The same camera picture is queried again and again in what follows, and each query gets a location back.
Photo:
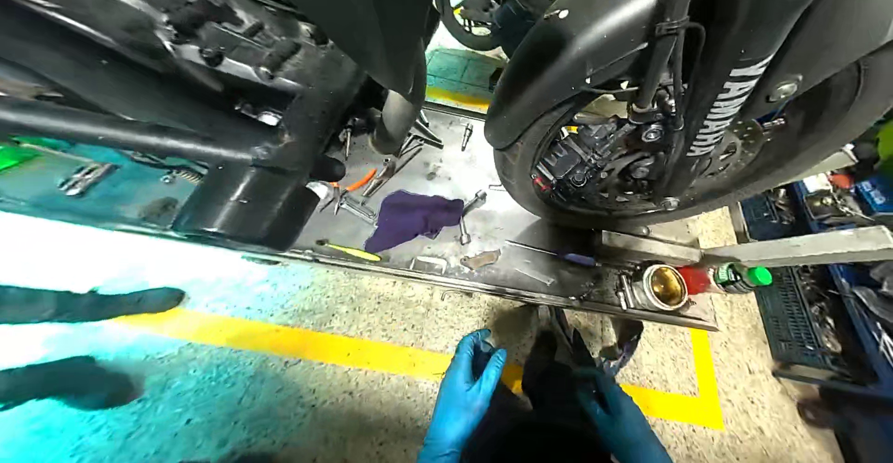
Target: red bottle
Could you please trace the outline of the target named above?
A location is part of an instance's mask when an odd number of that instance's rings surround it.
[[[682,275],[682,280],[685,280],[688,295],[706,292],[710,287],[710,274],[707,273],[706,268],[687,265],[676,269]]]

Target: purple rag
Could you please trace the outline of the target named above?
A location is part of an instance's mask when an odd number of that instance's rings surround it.
[[[438,235],[444,226],[455,226],[462,218],[461,199],[392,192],[381,201],[379,224],[366,240],[366,252],[381,252],[423,234]]]

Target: blue glove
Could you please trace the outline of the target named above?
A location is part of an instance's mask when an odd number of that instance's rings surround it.
[[[619,463],[673,463],[639,406],[613,378],[591,368],[577,375],[584,380],[577,398]]]
[[[419,452],[419,463],[459,461],[462,448],[484,418],[506,365],[506,351],[496,350],[475,381],[472,362],[476,354],[492,350],[484,341],[489,335],[486,329],[472,332],[455,347],[453,361],[440,382],[438,401]]]

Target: spring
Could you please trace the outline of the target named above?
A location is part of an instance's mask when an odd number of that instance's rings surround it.
[[[177,168],[167,172],[167,174],[170,175],[172,178],[179,177],[180,179],[192,184],[201,184],[202,179],[205,178],[205,176],[201,173],[195,172],[195,170],[187,170],[185,168]]]

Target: motorcycle lift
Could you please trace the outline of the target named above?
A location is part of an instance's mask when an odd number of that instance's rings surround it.
[[[619,275],[642,261],[688,265],[709,256],[768,266],[795,265],[888,258],[888,252],[893,249],[889,247],[893,240],[888,231],[875,231],[880,228],[835,233],[840,238],[811,235],[702,252],[697,234],[689,228],[689,220],[654,225],[647,231],[581,234],[580,230],[557,227],[521,208],[499,185],[493,149],[483,137],[481,113],[432,103],[426,103],[424,112],[430,121],[430,132],[442,140],[443,149],[423,146],[405,168],[369,198],[366,206],[378,211],[385,196],[397,190],[460,198],[466,202],[477,193],[485,192],[486,201],[465,217],[468,239],[465,244],[460,241],[463,234],[459,227],[447,227],[434,239],[415,238],[382,252],[380,260],[364,260],[331,245],[362,249],[374,226],[367,222],[368,218],[364,220],[346,210],[335,216],[333,206],[320,210],[323,201],[291,251],[272,255],[246,253],[246,257],[279,262],[300,260],[555,308],[717,330],[709,294],[695,295],[686,306],[675,311],[650,311],[618,297]],[[471,137],[462,150],[467,127],[471,127]],[[380,168],[383,160],[382,155],[368,147],[364,136],[356,137],[342,184],[361,180]],[[118,169],[99,174],[96,179],[91,174],[89,186],[84,188],[86,192],[77,195],[59,188],[61,181],[83,172],[87,162],[105,162],[117,165]],[[0,173],[0,209],[183,240],[169,225],[195,189],[196,180],[191,177],[194,176],[135,164],[112,149],[76,145],[64,153],[44,151],[39,158]],[[359,200],[361,192],[351,195]],[[558,258],[554,252],[592,255],[604,265],[573,264]],[[822,252],[822,255],[819,259],[804,258],[805,252]]]

